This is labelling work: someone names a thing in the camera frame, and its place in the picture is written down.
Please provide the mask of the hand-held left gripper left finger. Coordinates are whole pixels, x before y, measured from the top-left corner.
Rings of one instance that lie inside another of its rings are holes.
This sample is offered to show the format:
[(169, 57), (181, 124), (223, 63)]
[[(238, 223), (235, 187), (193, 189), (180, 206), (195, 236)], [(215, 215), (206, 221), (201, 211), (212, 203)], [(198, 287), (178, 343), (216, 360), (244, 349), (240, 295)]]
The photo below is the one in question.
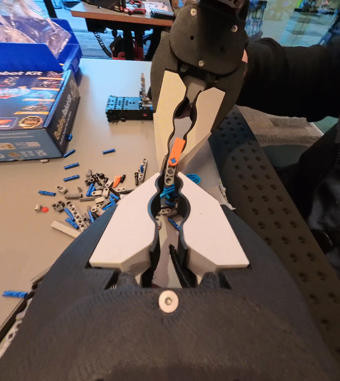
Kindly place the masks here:
[(157, 172), (118, 202), (90, 256), (92, 268), (128, 272), (151, 286), (161, 252), (155, 217), (163, 186), (164, 174)]

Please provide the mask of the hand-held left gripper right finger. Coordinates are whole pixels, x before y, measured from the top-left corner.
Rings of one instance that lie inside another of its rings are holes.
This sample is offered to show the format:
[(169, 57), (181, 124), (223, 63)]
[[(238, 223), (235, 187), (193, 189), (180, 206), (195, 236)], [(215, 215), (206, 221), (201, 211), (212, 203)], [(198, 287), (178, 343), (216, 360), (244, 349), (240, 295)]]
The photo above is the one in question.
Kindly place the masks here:
[(182, 221), (171, 259), (181, 286), (196, 286), (206, 273), (247, 268), (249, 259), (226, 215), (232, 211), (182, 173), (174, 186)]

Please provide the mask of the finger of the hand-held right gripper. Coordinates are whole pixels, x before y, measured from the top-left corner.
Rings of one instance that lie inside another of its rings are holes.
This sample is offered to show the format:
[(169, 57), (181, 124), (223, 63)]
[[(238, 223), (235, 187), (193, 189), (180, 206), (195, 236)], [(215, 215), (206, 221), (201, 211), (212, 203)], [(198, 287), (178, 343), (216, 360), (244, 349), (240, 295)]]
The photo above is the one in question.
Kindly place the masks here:
[(157, 109), (153, 114), (156, 158), (162, 174), (166, 174), (171, 152), (169, 146), (175, 133), (175, 113), (186, 98), (186, 90), (177, 73), (164, 71)]
[(181, 172), (198, 153), (211, 135), (211, 129), (220, 109), (225, 93), (217, 88), (210, 88), (198, 93), (194, 102), (195, 121), (184, 135), (185, 148), (181, 154)]

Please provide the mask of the orange connector piece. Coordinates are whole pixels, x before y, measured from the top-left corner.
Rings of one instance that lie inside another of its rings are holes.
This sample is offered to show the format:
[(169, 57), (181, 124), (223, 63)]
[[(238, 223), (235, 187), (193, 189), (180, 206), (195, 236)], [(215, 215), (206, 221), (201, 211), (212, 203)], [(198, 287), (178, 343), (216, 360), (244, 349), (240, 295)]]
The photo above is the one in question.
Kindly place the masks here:
[(175, 138), (172, 146), (172, 150), (168, 157), (168, 166), (171, 168), (175, 168), (180, 160), (180, 156), (184, 150), (184, 147), (186, 145), (186, 140), (183, 140), (181, 138)]

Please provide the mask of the pile of toy building pieces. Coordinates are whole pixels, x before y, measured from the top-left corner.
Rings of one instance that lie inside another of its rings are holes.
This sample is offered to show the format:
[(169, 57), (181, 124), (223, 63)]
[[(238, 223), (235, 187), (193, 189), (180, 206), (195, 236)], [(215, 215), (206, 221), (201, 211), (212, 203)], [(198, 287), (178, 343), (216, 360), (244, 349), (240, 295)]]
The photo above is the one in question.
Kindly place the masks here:
[(91, 143), (90, 146), (76, 147), (76, 152), (68, 158), (51, 160), (47, 164), (39, 164), (37, 179), (29, 192), (29, 229), (36, 240), (45, 244), (53, 242), (69, 242), (69, 236), (64, 233), (54, 233), (49, 227), (54, 220), (63, 223), (69, 229), (74, 227), (66, 222), (69, 216), (65, 211), (58, 212), (52, 204), (59, 201), (69, 202), (76, 208), (78, 216), (82, 216), (97, 206), (112, 206), (118, 203), (116, 196), (110, 196), (110, 191), (99, 187), (97, 183), (86, 185), (86, 173), (92, 171), (93, 175), (103, 173), (104, 179), (99, 179), (103, 185), (113, 185), (115, 176), (123, 177), (123, 184), (117, 185), (114, 190), (125, 191), (135, 188), (134, 173), (138, 172), (139, 164), (143, 159), (148, 161), (147, 178), (157, 170), (155, 149), (153, 144), (138, 144), (132, 140), (116, 142), (102, 142), (99, 145)]

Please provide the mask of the person's right forearm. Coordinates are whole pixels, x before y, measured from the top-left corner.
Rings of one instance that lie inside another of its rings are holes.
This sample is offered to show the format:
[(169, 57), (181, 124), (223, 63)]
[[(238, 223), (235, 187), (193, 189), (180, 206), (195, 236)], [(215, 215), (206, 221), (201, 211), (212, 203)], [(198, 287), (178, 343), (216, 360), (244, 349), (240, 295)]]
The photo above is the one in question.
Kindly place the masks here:
[(241, 107), (309, 122), (340, 115), (340, 35), (327, 46), (286, 47), (271, 38), (246, 45)]

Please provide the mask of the black perforated block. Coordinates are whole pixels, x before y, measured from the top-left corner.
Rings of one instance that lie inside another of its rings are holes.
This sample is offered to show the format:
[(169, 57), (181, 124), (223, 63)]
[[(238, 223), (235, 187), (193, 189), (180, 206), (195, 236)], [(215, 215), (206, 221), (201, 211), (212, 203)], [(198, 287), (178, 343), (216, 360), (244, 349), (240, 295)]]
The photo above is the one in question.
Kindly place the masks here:
[(138, 97), (113, 95), (108, 97), (106, 104), (106, 118), (108, 122), (153, 120), (153, 104), (146, 92), (144, 73), (141, 73), (140, 80), (141, 87)]

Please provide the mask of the black perforated mat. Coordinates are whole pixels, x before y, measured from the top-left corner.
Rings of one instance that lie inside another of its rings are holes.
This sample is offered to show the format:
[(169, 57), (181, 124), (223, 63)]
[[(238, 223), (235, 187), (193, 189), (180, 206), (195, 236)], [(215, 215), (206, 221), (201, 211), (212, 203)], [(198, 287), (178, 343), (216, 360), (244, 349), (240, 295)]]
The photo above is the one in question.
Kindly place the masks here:
[(209, 142), (228, 201), (291, 275), (340, 365), (340, 280), (237, 106)]

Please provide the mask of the long wooden office desk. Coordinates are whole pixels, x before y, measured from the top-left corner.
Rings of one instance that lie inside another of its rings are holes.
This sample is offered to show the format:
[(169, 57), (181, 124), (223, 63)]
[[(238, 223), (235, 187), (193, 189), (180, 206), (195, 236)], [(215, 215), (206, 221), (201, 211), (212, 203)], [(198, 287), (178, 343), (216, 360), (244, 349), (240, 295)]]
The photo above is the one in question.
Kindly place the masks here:
[(81, 1), (70, 13), (83, 18), (112, 60), (152, 61), (161, 32), (172, 26), (174, 1)]

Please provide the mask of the blue toy kit box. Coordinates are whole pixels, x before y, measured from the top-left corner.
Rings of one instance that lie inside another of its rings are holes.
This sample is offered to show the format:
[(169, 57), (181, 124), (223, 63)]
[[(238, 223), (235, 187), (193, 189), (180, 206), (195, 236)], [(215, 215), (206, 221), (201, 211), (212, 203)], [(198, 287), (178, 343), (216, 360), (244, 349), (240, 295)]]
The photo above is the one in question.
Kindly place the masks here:
[(79, 101), (71, 70), (0, 71), (0, 163), (65, 155)]

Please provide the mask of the black long beam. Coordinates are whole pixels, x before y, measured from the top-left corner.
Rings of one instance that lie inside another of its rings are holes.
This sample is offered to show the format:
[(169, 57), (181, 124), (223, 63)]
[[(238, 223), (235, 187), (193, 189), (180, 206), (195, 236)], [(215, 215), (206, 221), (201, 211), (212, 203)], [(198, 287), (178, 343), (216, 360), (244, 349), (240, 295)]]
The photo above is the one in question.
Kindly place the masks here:
[(35, 290), (30, 291), (25, 298), (20, 298), (19, 302), (12, 310), (12, 312), (8, 315), (5, 321), (0, 326), (0, 343), (5, 339), (7, 334), (11, 331), (11, 328), (17, 321), (17, 315), (19, 313), (24, 312), (28, 305), (29, 301), (34, 297)]

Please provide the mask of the blue storage bin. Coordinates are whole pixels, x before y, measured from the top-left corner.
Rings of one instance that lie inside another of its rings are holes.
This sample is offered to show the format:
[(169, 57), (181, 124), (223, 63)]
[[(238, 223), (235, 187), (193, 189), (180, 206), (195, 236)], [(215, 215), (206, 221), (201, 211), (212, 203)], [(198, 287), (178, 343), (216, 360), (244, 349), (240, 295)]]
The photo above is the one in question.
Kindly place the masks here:
[(37, 43), (3, 43), (0, 42), (0, 71), (66, 71), (75, 75), (78, 71), (82, 50), (74, 32), (65, 19), (53, 18), (53, 22), (68, 31), (71, 35), (58, 58), (48, 46)]

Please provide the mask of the clear plastic bag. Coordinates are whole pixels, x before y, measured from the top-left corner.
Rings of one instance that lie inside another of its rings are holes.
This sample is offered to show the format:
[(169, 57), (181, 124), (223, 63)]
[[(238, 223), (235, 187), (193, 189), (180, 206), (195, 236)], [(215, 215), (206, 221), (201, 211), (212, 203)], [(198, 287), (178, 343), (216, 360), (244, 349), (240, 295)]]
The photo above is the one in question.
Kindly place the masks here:
[(71, 34), (50, 17), (0, 9), (0, 42), (41, 43), (58, 58)]

